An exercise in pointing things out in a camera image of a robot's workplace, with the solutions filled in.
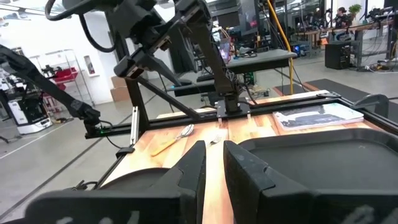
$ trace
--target person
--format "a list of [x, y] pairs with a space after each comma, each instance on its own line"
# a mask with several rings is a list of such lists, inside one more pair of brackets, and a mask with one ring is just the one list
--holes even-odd
[[349, 26], [349, 21], [347, 20], [346, 9], [344, 7], [340, 7], [337, 10], [337, 15], [333, 22], [336, 23], [336, 28], [344, 28]]
[[[336, 28], [347, 28], [351, 25], [351, 20], [349, 19], [348, 15], [346, 14], [346, 9], [344, 7], [340, 7], [337, 10], [337, 15], [333, 22], [336, 23]], [[335, 35], [336, 40], [350, 40], [349, 33], [344, 32], [337, 32]]]

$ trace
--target computer monitor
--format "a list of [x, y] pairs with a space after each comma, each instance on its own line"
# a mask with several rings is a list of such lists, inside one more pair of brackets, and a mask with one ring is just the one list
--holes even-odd
[[253, 34], [259, 30], [260, 17], [257, 0], [240, 0], [238, 14], [242, 35]]

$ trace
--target potted plant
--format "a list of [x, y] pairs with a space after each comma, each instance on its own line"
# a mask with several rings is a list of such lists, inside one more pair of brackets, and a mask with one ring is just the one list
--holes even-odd
[[348, 12], [351, 14], [351, 20], [354, 23], [358, 24], [359, 22], [356, 20], [356, 15], [361, 11], [362, 6], [360, 4], [353, 4], [348, 8]]

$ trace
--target yellow cable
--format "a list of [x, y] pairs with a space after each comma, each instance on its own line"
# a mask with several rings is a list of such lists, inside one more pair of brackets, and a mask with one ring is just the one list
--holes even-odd
[[[282, 30], [282, 27], [281, 27], [280, 24], [279, 24], [278, 17], [276, 16], [275, 10], [274, 10], [274, 8], [272, 7], [272, 4], [271, 4], [270, 0], [267, 0], [267, 3], [268, 3], [269, 10], [271, 11], [271, 15], [272, 15], [272, 17], [275, 19], [275, 21], [276, 21], [276, 25], [277, 25], [277, 27], [278, 27], [278, 29], [279, 29], [279, 32], [280, 32], [280, 34], [282, 35], [282, 37], [284, 38], [284, 42], [285, 42], [285, 44], [286, 44], [287, 50], [288, 50], [289, 52], [291, 52], [292, 49], [290, 48], [289, 41], [287, 41], [287, 38], [286, 38], [286, 36], [285, 36], [285, 33], [284, 33], [284, 31]], [[290, 66], [289, 66], [290, 94], [293, 95], [293, 59], [290, 58], [290, 59], [289, 59], [289, 62], [290, 62]]]

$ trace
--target cardboard box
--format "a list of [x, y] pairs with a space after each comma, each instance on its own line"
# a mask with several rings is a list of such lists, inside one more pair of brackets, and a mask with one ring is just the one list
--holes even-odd
[[112, 79], [112, 83], [113, 83], [113, 87], [114, 88], [120, 88], [120, 87], [125, 87], [126, 85], [126, 81], [124, 78], [119, 78], [117, 76], [114, 76], [111, 78]]
[[113, 101], [119, 102], [119, 101], [124, 101], [124, 100], [130, 100], [130, 95], [127, 87], [119, 87], [119, 88], [113, 88], [111, 90], [112, 98]]

